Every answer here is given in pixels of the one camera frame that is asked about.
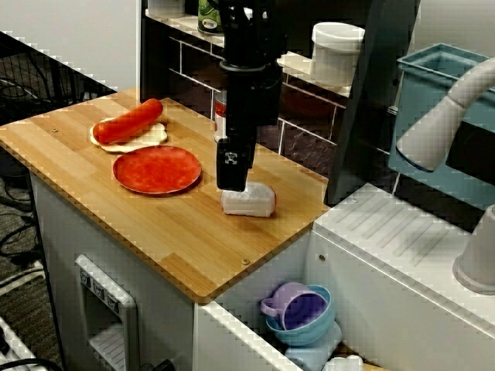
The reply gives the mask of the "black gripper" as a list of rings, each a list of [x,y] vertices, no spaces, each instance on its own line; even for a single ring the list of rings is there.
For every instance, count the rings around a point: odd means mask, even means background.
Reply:
[[[227,74],[226,138],[217,142],[217,187],[243,192],[254,161],[258,127],[278,120],[282,68],[272,61],[259,67],[222,61]]]

